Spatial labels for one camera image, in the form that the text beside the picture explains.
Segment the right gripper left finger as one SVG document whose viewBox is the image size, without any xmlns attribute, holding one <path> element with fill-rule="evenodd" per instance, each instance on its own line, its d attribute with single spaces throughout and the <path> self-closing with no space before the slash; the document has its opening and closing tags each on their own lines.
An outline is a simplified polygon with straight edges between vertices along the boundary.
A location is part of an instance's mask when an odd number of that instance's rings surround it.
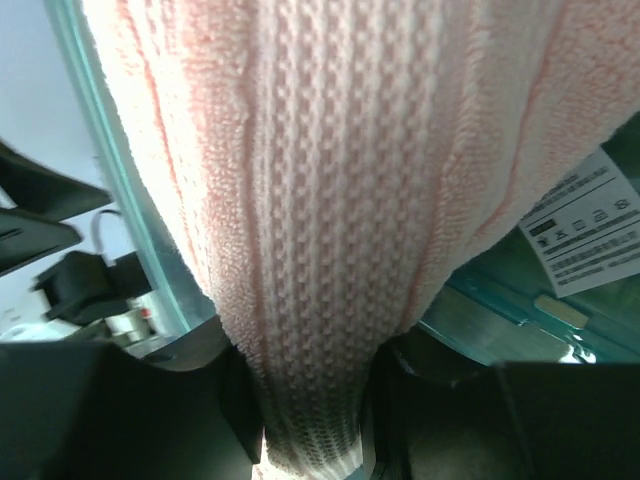
<svg viewBox="0 0 640 480">
<path fill-rule="evenodd" d="M 5 479 L 248 479 L 262 434 L 217 318 L 140 358 L 106 341 L 1 347 Z"/>
</svg>

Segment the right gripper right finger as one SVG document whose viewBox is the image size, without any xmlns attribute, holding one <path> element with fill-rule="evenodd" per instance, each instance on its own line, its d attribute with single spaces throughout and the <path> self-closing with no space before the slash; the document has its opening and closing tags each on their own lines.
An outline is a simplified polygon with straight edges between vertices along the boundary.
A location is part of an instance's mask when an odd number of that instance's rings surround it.
<svg viewBox="0 0 640 480">
<path fill-rule="evenodd" d="M 421 331 L 385 343 L 361 415 L 369 479 L 635 479 L 635 364 L 481 365 Z"/>
</svg>

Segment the plain pink towel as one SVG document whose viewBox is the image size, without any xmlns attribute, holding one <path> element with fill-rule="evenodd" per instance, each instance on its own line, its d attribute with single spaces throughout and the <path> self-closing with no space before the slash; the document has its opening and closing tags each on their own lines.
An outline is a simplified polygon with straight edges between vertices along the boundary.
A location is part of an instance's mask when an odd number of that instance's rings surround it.
<svg viewBox="0 0 640 480">
<path fill-rule="evenodd" d="M 342 479 L 378 347 L 639 108 L 635 1 L 86 1 L 140 177 L 245 356 L 259 479 Z"/>
</svg>

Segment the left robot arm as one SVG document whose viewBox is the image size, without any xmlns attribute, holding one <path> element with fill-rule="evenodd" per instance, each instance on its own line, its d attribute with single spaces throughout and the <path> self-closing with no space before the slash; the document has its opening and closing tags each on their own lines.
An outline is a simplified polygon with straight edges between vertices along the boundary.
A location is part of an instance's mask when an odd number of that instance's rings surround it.
<svg viewBox="0 0 640 480">
<path fill-rule="evenodd" d="M 4 342 L 105 339 L 129 346 L 155 330 L 144 297 L 151 286 L 135 253 L 105 259 L 99 218 L 112 213 L 109 193 L 1 146 L 1 274 L 51 255 L 20 309 L 1 315 Z"/>
</svg>

